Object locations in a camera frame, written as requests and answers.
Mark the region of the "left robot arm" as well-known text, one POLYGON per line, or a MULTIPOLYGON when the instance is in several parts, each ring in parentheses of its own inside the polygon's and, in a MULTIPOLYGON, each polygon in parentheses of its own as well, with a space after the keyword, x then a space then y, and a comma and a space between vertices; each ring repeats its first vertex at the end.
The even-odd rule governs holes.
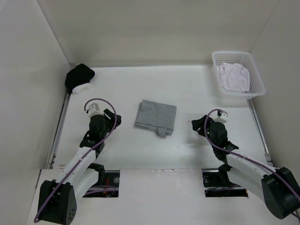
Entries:
POLYGON ((39 221, 59 225, 69 225, 75 218, 78 202, 92 187, 100 187, 105 182, 103 165, 96 164, 105 146, 105 139, 121 124, 121 116, 115 111, 103 112, 90 106, 90 118, 79 149, 65 169, 53 180, 45 180, 39 190, 37 214, 34 223, 39 221))

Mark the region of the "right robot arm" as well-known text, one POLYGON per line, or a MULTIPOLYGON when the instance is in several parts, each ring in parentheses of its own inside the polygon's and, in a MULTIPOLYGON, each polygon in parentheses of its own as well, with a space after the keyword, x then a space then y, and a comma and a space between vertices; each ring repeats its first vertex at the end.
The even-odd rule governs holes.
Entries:
POLYGON ((207 139, 215 157, 223 162, 217 174, 220 184, 232 183, 249 190, 278 219, 299 210, 300 186, 288 168, 265 165, 239 153, 239 147, 228 140, 225 125, 208 115, 191 123, 192 129, 207 139))

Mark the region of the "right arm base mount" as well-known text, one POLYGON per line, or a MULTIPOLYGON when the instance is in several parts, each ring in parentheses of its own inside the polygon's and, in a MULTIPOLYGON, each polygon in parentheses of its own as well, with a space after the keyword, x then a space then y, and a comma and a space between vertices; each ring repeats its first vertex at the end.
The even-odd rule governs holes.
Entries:
POLYGON ((248 197, 248 191, 229 181, 227 172, 231 167, 221 165, 218 169, 202 170, 206 197, 248 197))

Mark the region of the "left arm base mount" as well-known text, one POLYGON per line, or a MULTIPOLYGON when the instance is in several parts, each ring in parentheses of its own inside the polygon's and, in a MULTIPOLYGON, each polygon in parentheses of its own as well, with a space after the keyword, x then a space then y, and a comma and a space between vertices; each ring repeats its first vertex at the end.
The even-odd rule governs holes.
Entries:
POLYGON ((100 181, 90 187, 83 198, 117 198, 119 186, 120 170, 105 171, 100 181))

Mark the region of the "grey tank top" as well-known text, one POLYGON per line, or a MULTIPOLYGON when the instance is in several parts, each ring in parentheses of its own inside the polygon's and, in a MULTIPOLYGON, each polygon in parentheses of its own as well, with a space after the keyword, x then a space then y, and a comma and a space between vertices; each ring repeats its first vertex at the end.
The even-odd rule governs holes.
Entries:
POLYGON ((174 132, 177 107, 143 99, 138 106, 134 126, 154 131, 165 138, 174 132))

